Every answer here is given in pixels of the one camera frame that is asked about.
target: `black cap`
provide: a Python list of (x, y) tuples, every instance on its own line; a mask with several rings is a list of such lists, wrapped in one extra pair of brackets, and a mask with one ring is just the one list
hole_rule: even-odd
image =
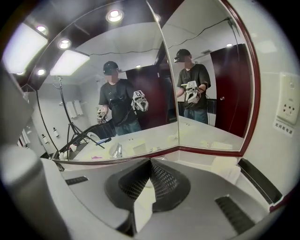
[(180, 49), (176, 54), (176, 58), (174, 58), (174, 62), (184, 62), (184, 57), (189, 55), (191, 55), (189, 50)]
[(104, 75), (112, 75), (112, 71), (114, 69), (119, 69), (118, 64), (113, 61), (108, 61), (103, 65), (103, 73)]

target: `man wearing black cap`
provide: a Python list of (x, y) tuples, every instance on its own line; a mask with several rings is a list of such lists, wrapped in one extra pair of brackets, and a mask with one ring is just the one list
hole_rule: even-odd
[(120, 135), (141, 131), (136, 114), (131, 106), (133, 86), (127, 79), (119, 79), (119, 67), (113, 61), (103, 66), (107, 82), (101, 87), (99, 105), (108, 113), (112, 111), (112, 122)]
[(184, 116), (208, 124), (207, 116), (207, 99), (206, 90), (210, 87), (210, 76), (203, 64), (194, 64), (192, 62), (192, 55), (187, 49), (180, 49), (174, 62), (181, 64), (183, 69), (179, 73), (179, 80), (177, 87), (179, 90), (176, 93), (176, 97), (182, 96), (186, 89), (182, 86), (190, 81), (196, 81), (198, 87), (198, 96), (200, 99), (198, 102), (188, 103), (184, 101)]

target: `dark red door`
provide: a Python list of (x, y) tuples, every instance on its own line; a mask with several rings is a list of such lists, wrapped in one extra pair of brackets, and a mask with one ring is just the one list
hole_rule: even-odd
[(147, 66), (126, 71), (135, 91), (141, 90), (149, 103), (148, 111), (137, 111), (142, 130), (167, 124), (168, 106), (158, 66)]
[(217, 86), (215, 127), (244, 137), (251, 110), (251, 71), (244, 44), (210, 53)]

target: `tripod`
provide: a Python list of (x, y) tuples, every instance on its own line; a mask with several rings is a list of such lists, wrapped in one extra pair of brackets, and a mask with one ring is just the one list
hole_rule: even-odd
[(66, 115), (67, 115), (67, 119), (69, 121), (69, 125), (68, 125), (68, 128), (67, 128), (67, 160), (69, 160), (69, 132), (70, 132), (70, 128), (72, 128), (74, 134), (71, 138), (71, 141), (73, 141), (74, 137), (75, 136), (79, 136), (79, 137), (83, 137), (84, 141), (87, 143), (87, 141), (85, 140), (86, 138), (87, 139), (90, 139), (92, 142), (94, 142), (96, 145), (100, 146), (101, 148), (105, 149), (105, 147), (103, 147), (102, 145), (100, 145), (99, 143), (97, 143), (96, 141), (94, 141), (93, 139), (91, 139), (89, 136), (86, 135), (86, 133), (84, 133), (82, 130), (80, 130), (79, 127), (77, 127), (70, 119), (70, 116), (68, 114), (68, 111), (67, 111), (67, 107), (66, 107), (66, 103), (65, 103), (65, 99), (64, 99), (64, 96), (62, 94), (62, 78), (61, 76), (58, 76), (58, 80), (59, 80), (59, 85), (60, 87), (58, 88), (60, 90), (60, 96), (61, 96), (61, 100), (62, 100), (62, 104), (64, 106), (64, 109), (65, 109), (65, 112), (66, 112)]

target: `chrome faucet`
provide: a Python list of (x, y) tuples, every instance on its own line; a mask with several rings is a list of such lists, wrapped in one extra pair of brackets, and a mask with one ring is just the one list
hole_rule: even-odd
[(122, 145), (118, 143), (115, 152), (112, 155), (113, 159), (122, 158)]

